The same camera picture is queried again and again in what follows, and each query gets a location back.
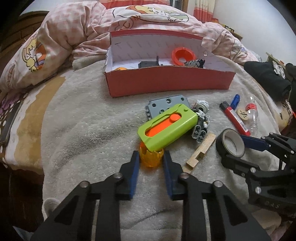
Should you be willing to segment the wooden notched block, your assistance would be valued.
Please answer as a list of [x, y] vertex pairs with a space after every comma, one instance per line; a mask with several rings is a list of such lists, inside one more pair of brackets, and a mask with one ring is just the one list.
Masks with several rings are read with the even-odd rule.
[[196, 168], [197, 164], [204, 158], [210, 147], [215, 142], [216, 135], [212, 132], [208, 133], [208, 135], [203, 140], [202, 144], [198, 146], [196, 151], [192, 154], [192, 156], [188, 159], [188, 161], [183, 166], [183, 172], [191, 174]]

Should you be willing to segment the brown wooden headboard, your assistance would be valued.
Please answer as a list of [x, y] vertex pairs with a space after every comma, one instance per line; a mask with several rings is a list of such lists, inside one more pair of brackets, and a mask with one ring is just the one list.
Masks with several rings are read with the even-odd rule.
[[19, 16], [1, 43], [1, 58], [24, 42], [40, 27], [48, 11], [30, 11]]

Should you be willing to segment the dark patterned fabric beanbag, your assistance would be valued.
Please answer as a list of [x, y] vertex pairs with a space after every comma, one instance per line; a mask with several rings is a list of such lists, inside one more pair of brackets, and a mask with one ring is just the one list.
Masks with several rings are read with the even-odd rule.
[[204, 59], [190, 60], [184, 63], [184, 65], [187, 67], [196, 67], [196, 68], [204, 68], [204, 64], [205, 64]]

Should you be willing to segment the orange translucent crown cup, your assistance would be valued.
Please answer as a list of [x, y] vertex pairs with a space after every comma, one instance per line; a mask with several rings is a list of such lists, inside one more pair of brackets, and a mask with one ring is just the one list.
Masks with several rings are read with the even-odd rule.
[[145, 168], [157, 168], [163, 158], [164, 150], [149, 151], [143, 142], [139, 145], [140, 162]]

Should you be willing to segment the orange ping pong ball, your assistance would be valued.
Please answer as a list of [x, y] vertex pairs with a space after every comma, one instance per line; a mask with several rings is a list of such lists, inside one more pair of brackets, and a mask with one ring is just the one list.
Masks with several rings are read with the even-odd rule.
[[128, 70], [128, 69], [125, 68], [125, 67], [118, 67], [118, 68], [116, 68], [115, 70], [116, 70], [116, 71], [122, 71], [122, 70]]

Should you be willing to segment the green orange toy cutter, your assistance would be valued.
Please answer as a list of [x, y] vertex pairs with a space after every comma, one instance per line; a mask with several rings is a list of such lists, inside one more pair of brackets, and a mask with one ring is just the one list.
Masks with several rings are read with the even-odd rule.
[[176, 104], [141, 125], [137, 134], [150, 152], [158, 152], [191, 130], [198, 116], [184, 104]]

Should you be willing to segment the clear plastic bottle red label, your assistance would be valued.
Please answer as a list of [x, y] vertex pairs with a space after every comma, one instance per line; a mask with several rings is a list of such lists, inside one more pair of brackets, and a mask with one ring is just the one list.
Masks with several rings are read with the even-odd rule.
[[247, 101], [247, 105], [245, 106], [245, 110], [248, 113], [249, 130], [252, 135], [255, 135], [257, 132], [258, 111], [257, 111], [257, 105], [255, 103], [255, 99], [253, 96], [249, 97]]

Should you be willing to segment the grey white towel blanket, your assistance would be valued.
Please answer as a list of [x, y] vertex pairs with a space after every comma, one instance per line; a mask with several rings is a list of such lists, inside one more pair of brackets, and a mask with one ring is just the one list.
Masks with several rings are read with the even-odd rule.
[[[219, 108], [239, 94], [253, 96], [259, 119], [258, 135], [279, 131], [276, 105], [242, 66], [226, 59], [235, 70], [228, 90], [185, 91], [190, 104], [203, 99], [210, 105], [209, 129], [218, 135], [232, 123]], [[43, 198], [63, 200], [83, 180], [104, 180], [129, 161], [139, 146], [137, 129], [146, 121], [151, 93], [121, 98], [109, 95], [104, 62], [63, 73], [65, 82], [49, 103], [42, 125]], [[120, 205], [123, 240], [180, 240], [182, 203], [171, 201], [163, 170], [140, 171], [135, 196]]]

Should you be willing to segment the white black robot figure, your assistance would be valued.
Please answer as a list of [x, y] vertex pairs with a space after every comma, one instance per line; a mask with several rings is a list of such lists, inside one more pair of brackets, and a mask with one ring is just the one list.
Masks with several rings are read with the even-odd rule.
[[205, 100], [197, 100], [194, 104], [192, 111], [197, 115], [198, 120], [196, 125], [192, 130], [192, 138], [197, 141], [198, 144], [201, 144], [206, 137], [208, 132], [209, 118], [209, 103]]

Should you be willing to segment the pink checkered quilt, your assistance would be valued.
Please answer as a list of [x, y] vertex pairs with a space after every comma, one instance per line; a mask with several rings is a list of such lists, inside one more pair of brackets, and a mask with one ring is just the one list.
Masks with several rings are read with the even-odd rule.
[[107, 9], [94, 1], [65, 3], [50, 11], [18, 49], [1, 74], [1, 92], [37, 85], [55, 74], [67, 59], [104, 56], [109, 34], [131, 29], [169, 30], [196, 35], [215, 55], [243, 65], [256, 56], [218, 23], [203, 23], [172, 6], [129, 5]]

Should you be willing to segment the red white curtain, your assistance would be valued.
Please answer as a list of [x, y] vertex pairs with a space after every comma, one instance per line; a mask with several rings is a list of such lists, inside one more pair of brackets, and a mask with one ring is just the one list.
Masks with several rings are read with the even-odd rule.
[[210, 22], [214, 8], [215, 0], [195, 0], [193, 16], [202, 23]]

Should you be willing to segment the black clothing pile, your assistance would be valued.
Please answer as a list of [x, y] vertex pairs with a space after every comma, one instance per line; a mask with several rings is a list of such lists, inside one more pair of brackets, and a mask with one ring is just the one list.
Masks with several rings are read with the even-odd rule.
[[248, 61], [244, 70], [250, 74], [270, 95], [274, 101], [284, 101], [289, 98], [292, 110], [295, 111], [295, 65], [286, 64], [286, 71], [292, 77], [292, 82], [274, 72], [273, 65], [268, 62]]

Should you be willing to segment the black metal tray piece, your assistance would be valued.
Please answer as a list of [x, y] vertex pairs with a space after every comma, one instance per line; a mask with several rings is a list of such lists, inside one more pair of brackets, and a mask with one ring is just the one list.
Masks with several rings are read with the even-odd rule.
[[138, 64], [138, 68], [148, 68], [148, 67], [154, 67], [154, 66], [160, 66], [158, 56], [156, 56], [155, 61], [141, 61]]

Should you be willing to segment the round wooden chess piece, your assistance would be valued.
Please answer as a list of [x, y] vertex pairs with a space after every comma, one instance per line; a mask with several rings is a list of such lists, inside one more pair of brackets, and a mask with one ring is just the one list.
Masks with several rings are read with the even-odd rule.
[[238, 108], [236, 110], [237, 115], [240, 117], [242, 121], [248, 121], [249, 120], [249, 115], [248, 112], [244, 109]]

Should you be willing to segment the black tape roll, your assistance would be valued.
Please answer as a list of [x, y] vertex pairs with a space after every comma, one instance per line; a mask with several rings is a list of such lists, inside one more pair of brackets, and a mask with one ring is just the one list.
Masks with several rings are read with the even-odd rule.
[[241, 158], [245, 154], [245, 144], [239, 133], [227, 128], [217, 137], [216, 150], [221, 157], [232, 155]]

